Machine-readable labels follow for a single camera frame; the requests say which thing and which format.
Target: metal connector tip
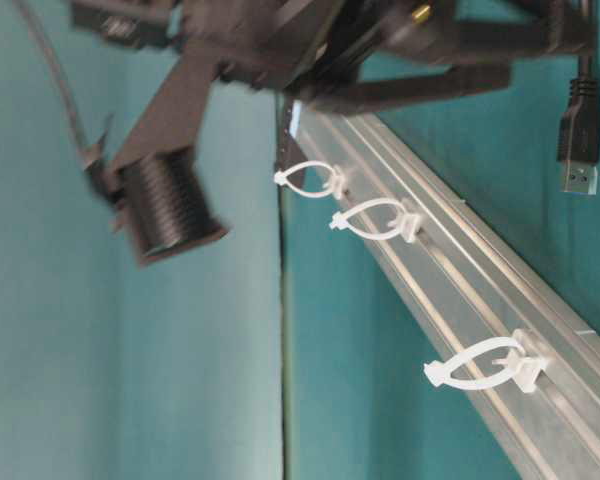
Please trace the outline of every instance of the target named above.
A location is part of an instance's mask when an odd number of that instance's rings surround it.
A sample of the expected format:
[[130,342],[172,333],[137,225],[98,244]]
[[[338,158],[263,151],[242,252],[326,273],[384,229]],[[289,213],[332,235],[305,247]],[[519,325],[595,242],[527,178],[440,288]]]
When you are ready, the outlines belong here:
[[586,163],[564,162],[562,191],[578,195],[595,195],[598,191],[598,168]]

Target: usb connector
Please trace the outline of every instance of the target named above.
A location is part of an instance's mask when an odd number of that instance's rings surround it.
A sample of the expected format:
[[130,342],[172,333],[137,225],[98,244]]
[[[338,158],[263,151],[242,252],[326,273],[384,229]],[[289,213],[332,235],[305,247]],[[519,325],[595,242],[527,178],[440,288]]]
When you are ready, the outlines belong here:
[[595,195],[600,161],[600,86],[592,77],[571,81],[569,108],[560,123],[562,190]]
[[595,195],[598,190],[598,167],[575,161],[562,164],[562,191]]

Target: metal rail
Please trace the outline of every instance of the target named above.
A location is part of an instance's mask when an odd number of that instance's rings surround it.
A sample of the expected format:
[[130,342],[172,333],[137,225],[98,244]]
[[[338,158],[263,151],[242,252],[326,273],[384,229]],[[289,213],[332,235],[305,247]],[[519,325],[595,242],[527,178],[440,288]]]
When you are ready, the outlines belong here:
[[[550,362],[535,393],[510,382],[468,394],[522,477],[600,479],[600,337],[376,117],[305,109],[296,139],[344,172],[343,208],[391,197],[424,215],[414,244],[367,245],[444,360],[516,329],[536,337]],[[386,231],[388,210],[362,212],[357,226]],[[489,360],[460,376],[489,375]]]

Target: teal background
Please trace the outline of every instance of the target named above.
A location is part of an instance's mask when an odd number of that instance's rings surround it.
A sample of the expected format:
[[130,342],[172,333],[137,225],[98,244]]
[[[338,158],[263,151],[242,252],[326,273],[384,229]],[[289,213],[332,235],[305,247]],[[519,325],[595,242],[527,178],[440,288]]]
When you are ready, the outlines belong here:
[[[461,13],[516,18],[484,0]],[[425,71],[365,65],[367,78]],[[506,91],[380,117],[600,333],[600,183],[561,193],[555,160],[575,71],[519,62]],[[436,353],[362,242],[329,231],[336,208],[285,194],[290,478],[518,478],[466,397],[426,382]]]
[[362,240],[329,230],[337,209],[284,195],[288,478],[519,478],[468,398],[426,379],[438,354]]
[[[34,0],[110,151],[173,57],[71,32]],[[0,0],[0,480],[282,476],[280,262],[270,95],[214,91],[199,169],[234,228],[145,270],[88,192],[45,66]]]
[[[36,7],[95,138],[124,95],[123,57],[70,35],[61,3]],[[122,305],[109,218],[45,67],[0,0],[0,480],[112,478]]]

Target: white plastic clip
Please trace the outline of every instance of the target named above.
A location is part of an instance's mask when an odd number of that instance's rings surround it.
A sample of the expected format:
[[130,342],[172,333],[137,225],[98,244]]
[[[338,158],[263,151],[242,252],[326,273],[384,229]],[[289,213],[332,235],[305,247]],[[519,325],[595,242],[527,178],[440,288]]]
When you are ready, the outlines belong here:
[[[303,170],[303,169],[309,168],[309,167],[326,168],[331,173],[331,175],[329,176],[329,179],[323,185],[323,188],[324,188],[323,191],[321,191],[321,192],[306,192],[304,190],[299,189],[298,187],[296,187],[293,183],[291,183],[289,181],[288,177],[290,175],[293,175],[294,173],[299,172],[300,170]],[[281,187],[285,187],[285,186],[289,187],[291,190],[296,192],[298,195],[302,195],[303,197],[324,198],[324,197],[328,197],[329,195],[333,195],[337,200],[340,200],[344,193],[345,176],[342,173],[342,170],[340,170],[340,167],[338,167],[337,165],[331,166],[325,162],[318,162],[315,160],[311,160],[308,162],[298,163],[297,165],[294,165],[293,167],[289,168],[288,170],[285,170],[284,172],[282,172],[282,171],[276,172],[276,174],[273,177],[273,181],[276,182],[276,184],[280,185]]]
[[[369,233],[354,227],[349,223],[349,218],[357,215],[358,213],[366,210],[367,208],[379,207],[379,206],[393,206],[398,209],[398,216],[395,220],[390,221],[387,226],[391,228],[385,233]],[[381,241],[391,240],[397,236],[402,235],[407,243],[414,243],[416,241],[416,234],[422,226],[423,217],[418,213],[409,213],[405,202],[399,202],[393,198],[376,198],[375,200],[369,200],[368,202],[361,203],[353,207],[351,210],[346,212],[337,212],[333,216],[333,221],[329,224],[331,230],[338,229],[344,230],[349,229],[359,237],[367,240]]]
[[[435,386],[449,385],[460,390],[486,390],[502,385],[509,380],[514,380],[524,393],[533,393],[536,389],[536,380],[548,364],[546,358],[541,356],[529,357],[522,342],[528,344],[528,335],[523,330],[513,332],[513,337],[496,337],[484,340],[458,353],[445,363],[438,361],[425,364],[424,373]],[[460,366],[473,361],[475,358],[498,348],[511,348],[506,358],[494,360],[494,365],[504,368],[486,378],[477,380],[458,380],[451,374]]]

